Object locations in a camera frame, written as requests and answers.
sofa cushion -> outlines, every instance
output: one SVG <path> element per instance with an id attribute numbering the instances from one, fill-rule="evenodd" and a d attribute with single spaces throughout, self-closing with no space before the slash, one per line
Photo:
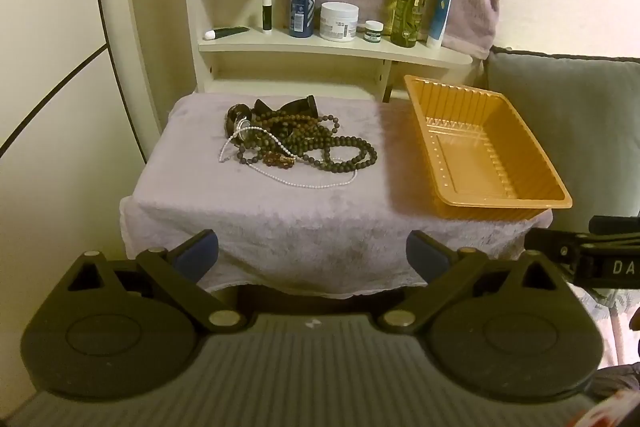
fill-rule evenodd
<path id="1" fill-rule="evenodd" d="M 552 228 L 640 210 L 640 60 L 492 50 L 488 89 L 513 103 L 574 199 Z"/>

bead necklace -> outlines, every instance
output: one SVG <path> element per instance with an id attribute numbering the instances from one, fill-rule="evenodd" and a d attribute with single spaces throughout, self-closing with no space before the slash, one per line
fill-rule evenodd
<path id="1" fill-rule="evenodd" d="M 239 125 L 236 128 L 236 130 L 234 131 L 234 133 L 226 140 L 225 144 L 222 146 L 222 149 L 220 150 L 220 157 L 218 158 L 218 161 L 220 163 L 224 163 L 227 160 L 230 159 L 230 156 L 225 158 L 225 149 L 226 147 L 233 141 L 235 140 L 241 133 L 245 132 L 245 131 L 258 131 L 261 134 L 264 134 L 266 136 L 269 136 L 271 139 L 273 139 L 276 143 L 278 143 L 280 145 L 280 147 L 289 155 L 291 155 L 291 153 L 286 150 L 282 143 L 280 143 L 280 140 L 278 140 L 278 138 L 276 138 L 275 136 L 273 136 L 273 134 L 271 134 L 269 131 L 265 131 L 262 127 L 252 127 L 252 126 L 243 126 L 244 123 L 248 124 L 248 120 L 246 118 L 242 118 L 241 121 L 239 121 Z M 278 178 L 277 176 L 273 176 L 272 174 L 269 174 L 268 172 L 262 171 L 260 169 L 258 169 L 257 167 L 255 167 L 254 165 L 252 165 L 254 162 L 249 162 L 247 161 L 247 165 L 249 167 L 251 167 L 254 171 L 258 171 L 260 172 L 260 174 L 263 174 L 264 176 L 267 176 L 269 178 L 271 178 L 272 180 L 276 180 L 277 182 L 283 183 L 285 185 L 289 185 L 289 187 L 299 187 L 299 188 L 332 188 L 332 187 L 342 187 L 344 185 L 349 185 L 351 182 L 354 181 L 354 179 L 356 179 L 356 175 L 358 174 L 358 170 L 354 170 L 353 171 L 353 175 L 351 176 L 351 178 L 345 182 L 340 182 L 340 183 L 331 183 L 328 185 L 305 185 L 305 184 L 298 184 L 298 183 L 292 183 L 286 180 L 282 180 L 280 178 Z"/>
<path id="2" fill-rule="evenodd" d="M 334 126 L 329 129 L 322 125 L 321 121 L 330 121 Z M 242 130 L 246 138 L 238 146 L 237 154 L 241 164 L 252 165 L 262 160 L 268 166 L 289 169 L 294 165 L 294 158 L 297 156 L 321 171 L 354 172 L 373 165 L 378 159 L 373 146 L 362 138 L 333 136 L 338 133 L 340 123 L 331 114 L 313 118 L 304 114 L 287 114 L 282 110 L 269 111 L 257 116 L 251 125 L 254 128 L 252 131 L 249 131 L 251 128 Z M 268 132 L 271 137 L 263 137 L 261 130 Z M 346 162 L 337 162 L 331 158 L 330 153 L 331 147 L 338 146 L 357 147 L 360 153 Z M 316 149 L 322 151 L 322 159 L 306 154 Z M 244 157 L 248 150 L 255 153 L 252 158 Z"/>

small jar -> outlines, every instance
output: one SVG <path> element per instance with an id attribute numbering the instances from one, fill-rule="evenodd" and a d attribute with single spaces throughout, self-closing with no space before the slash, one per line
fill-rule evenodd
<path id="1" fill-rule="evenodd" d="M 367 42 L 380 42 L 384 28 L 385 25 L 380 21 L 366 21 L 364 23 L 364 39 Z"/>

jar lid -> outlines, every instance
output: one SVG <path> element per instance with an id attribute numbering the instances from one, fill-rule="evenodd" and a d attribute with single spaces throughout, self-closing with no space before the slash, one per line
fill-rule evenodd
<path id="1" fill-rule="evenodd" d="M 334 17 L 357 17 L 358 7 L 347 2 L 323 2 L 321 12 L 327 12 Z"/>
<path id="2" fill-rule="evenodd" d="M 385 29 L 385 25 L 383 25 L 383 23 L 380 21 L 366 21 L 364 23 L 364 27 L 367 30 L 372 30 L 375 32 L 381 32 L 383 29 Z"/>

white towel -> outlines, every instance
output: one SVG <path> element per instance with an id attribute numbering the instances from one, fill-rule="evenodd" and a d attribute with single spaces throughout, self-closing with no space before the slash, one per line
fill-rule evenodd
<path id="1" fill-rule="evenodd" d="M 277 108 L 290 98 L 263 100 Z M 232 160 L 219 163 L 228 108 L 254 102 L 244 95 L 192 94 L 176 104 L 133 195 L 121 204 L 129 257 L 149 247 L 174 248 L 200 230 L 213 229 L 221 252 L 200 281 L 204 288 L 251 283 L 291 294 L 346 298 L 424 283 L 404 253 L 412 230 L 423 230 L 453 249 L 472 246 L 492 257 L 514 257 L 522 251 L 527 230 L 551 222 L 550 210 L 520 222 L 434 216 L 428 172 L 406 101 L 316 98 L 323 114 L 340 119 L 340 135 L 360 136 L 378 151 L 378 162 L 344 187 L 287 187 L 240 165 L 235 148 L 229 151 Z M 348 159 L 357 153 L 340 154 Z M 303 184 L 351 176 L 303 164 L 287 171 L 263 167 Z"/>

